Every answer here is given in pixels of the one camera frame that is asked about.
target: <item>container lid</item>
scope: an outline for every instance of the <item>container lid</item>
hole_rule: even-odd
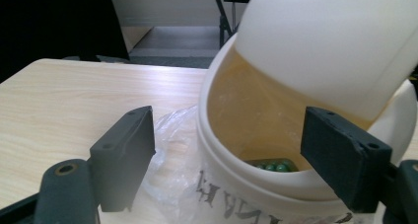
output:
[[[373,120],[417,63],[417,9],[417,0],[250,0],[236,50],[281,84]]]

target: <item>black chair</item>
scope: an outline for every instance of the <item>black chair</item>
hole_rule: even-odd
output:
[[[236,5],[235,3],[248,3],[249,0],[216,0],[216,4],[218,5],[219,11],[221,12],[220,17],[220,47],[225,43],[225,31],[228,33],[228,37],[231,37],[234,33],[237,32],[238,24],[236,23]],[[225,13],[223,2],[231,2],[232,3],[232,18],[233,23],[230,25],[228,21],[227,14]]]

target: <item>table surface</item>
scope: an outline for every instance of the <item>table surface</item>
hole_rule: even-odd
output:
[[[38,192],[42,174],[90,147],[126,112],[154,121],[197,104],[205,69],[43,59],[0,84],[0,208]],[[418,133],[404,159],[418,159]],[[102,223],[169,223],[139,190],[130,213]]]

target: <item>gray floor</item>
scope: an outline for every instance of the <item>gray floor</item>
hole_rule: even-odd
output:
[[[154,27],[129,56],[136,64],[208,68],[218,51],[218,27]]]

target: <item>black bracket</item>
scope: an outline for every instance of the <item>black bracket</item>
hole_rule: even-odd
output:
[[[102,211],[131,208],[155,154],[152,108],[126,113],[90,149],[88,161],[49,168],[39,193],[0,210],[0,223],[100,223]]]
[[[383,223],[418,220],[418,161],[396,168],[388,145],[342,116],[307,108],[301,152],[353,212],[376,212],[381,201]]]

